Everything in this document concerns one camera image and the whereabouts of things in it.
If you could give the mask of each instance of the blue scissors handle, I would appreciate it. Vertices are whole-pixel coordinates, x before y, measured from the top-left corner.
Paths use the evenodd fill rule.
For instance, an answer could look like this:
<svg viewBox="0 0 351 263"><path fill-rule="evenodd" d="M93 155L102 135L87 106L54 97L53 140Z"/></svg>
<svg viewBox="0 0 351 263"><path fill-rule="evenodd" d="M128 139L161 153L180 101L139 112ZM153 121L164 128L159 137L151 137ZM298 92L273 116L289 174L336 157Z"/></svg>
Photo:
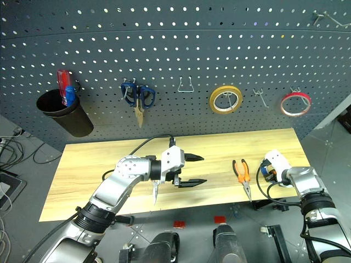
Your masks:
<svg viewBox="0 0 351 263"><path fill-rule="evenodd" d="M149 104L145 103L145 94L144 94L144 92L148 92L148 94L152 95L151 102ZM153 89L148 88L147 86L141 86L140 87L140 97L139 98L141 100L141 105L142 105L143 109L151 108L154 105L155 97L156 97L156 92Z"/></svg>
<svg viewBox="0 0 351 263"><path fill-rule="evenodd" d="M135 85L132 82L123 82L121 84L121 91L122 91L122 96L124 97L124 99L126 100L126 102L133 108L135 108L137 106L137 100L139 99L138 97L138 93L137 93L137 85ZM126 92L127 93L132 93L133 94L133 101L130 100L130 96L126 96Z"/></svg>

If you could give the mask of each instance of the yellow tape roll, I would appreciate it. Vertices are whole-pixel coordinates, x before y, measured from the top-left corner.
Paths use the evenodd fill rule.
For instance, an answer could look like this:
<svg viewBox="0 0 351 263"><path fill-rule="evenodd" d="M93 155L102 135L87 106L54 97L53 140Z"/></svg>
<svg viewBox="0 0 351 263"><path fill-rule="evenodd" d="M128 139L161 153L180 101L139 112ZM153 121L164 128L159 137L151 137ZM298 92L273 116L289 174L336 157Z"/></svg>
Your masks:
<svg viewBox="0 0 351 263"><path fill-rule="evenodd" d="M216 100L224 93L227 95L235 95L236 96L236 101L231 107L228 108L220 108L218 107L215 102ZM215 89L210 97L210 107L213 112L218 113L218 114L229 114L237 110L237 108L240 107L242 102L242 95L241 91L235 87L235 86L222 86L217 89Z"/></svg>

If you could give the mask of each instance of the orange pliers handle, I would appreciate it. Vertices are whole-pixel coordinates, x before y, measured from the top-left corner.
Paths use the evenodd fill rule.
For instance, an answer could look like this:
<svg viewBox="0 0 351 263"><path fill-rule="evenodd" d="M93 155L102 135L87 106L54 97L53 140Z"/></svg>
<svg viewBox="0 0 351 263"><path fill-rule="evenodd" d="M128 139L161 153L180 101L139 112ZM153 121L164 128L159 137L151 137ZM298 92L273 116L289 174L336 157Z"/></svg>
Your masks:
<svg viewBox="0 0 351 263"><path fill-rule="evenodd" d="M243 182L249 182L250 181L250 175L248 174L248 166L247 166L247 163L245 162L244 159L241 159L241 164L242 166L244 167L244 170L245 170L245 173L244 175L240 174L239 173L239 170L237 168L237 164L236 164L236 161L233 160L233 170L234 170L234 173L236 174L237 176L237 179L240 183L243 183Z"/></svg>

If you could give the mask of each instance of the blue component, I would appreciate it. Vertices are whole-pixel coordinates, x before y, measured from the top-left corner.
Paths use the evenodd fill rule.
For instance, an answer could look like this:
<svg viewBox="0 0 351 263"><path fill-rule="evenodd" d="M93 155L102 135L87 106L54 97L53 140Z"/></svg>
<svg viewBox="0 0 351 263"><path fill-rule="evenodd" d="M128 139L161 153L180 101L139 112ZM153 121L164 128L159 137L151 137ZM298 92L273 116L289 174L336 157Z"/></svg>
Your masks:
<svg viewBox="0 0 351 263"><path fill-rule="evenodd" d="M269 172L267 171L267 166L261 167L261 173L262 173L264 176L269 175Z"/></svg>
<svg viewBox="0 0 351 263"><path fill-rule="evenodd" d="M133 82L123 82L121 84L122 96L126 100L126 102L133 108L137 106L138 93L137 93L137 85Z"/></svg>
<svg viewBox="0 0 351 263"><path fill-rule="evenodd" d="M145 104L145 97L146 97L145 92L146 94L152 95L151 102L149 104ZM147 86L140 87L140 100L141 100L141 105L143 109L151 108L154 105L155 97L156 97L156 92L153 89L148 88Z"/></svg>
<svg viewBox="0 0 351 263"><path fill-rule="evenodd" d="M67 107L71 106L73 102L76 100L76 93L75 89L72 86L66 87L66 100L67 100Z"/></svg>

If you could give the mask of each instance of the pliers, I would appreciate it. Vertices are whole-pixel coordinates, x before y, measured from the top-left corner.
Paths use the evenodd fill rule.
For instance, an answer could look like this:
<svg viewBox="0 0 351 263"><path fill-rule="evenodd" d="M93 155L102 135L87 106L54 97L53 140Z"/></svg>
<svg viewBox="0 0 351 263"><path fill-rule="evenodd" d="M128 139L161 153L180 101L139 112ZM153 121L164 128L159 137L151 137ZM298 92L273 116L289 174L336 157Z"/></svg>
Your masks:
<svg viewBox="0 0 351 263"><path fill-rule="evenodd" d="M242 183L242 185L244 187L244 190L245 190L250 202L252 202L251 189L250 189L250 185L248 184L248 182L250 181L250 175L248 174L248 166L247 166L247 163L245 162L244 159L241 159L241 164L242 164L242 166L244 167L244 170L245 170L245 174L244 175L239 173L239 170L237 168L235 160L233 160L233 170L234 170L235 175L237 176L237 180L240 183Z"/></svg>

